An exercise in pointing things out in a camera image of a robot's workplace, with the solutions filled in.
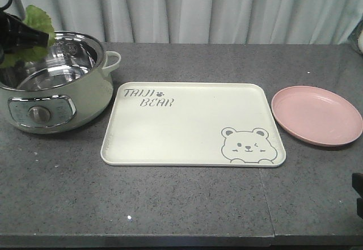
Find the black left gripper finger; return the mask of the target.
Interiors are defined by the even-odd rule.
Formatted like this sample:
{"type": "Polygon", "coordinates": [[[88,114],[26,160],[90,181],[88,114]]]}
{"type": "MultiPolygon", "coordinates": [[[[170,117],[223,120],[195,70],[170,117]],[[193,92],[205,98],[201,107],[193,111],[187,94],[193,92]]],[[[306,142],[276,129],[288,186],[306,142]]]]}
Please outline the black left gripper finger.
{"type": "Polygon", "coordinates": [[[47,47],[49,35],[35,30],[18,18],[1,12],[1,50],[4,53],[15,53],[35,46],[47,47]]]}

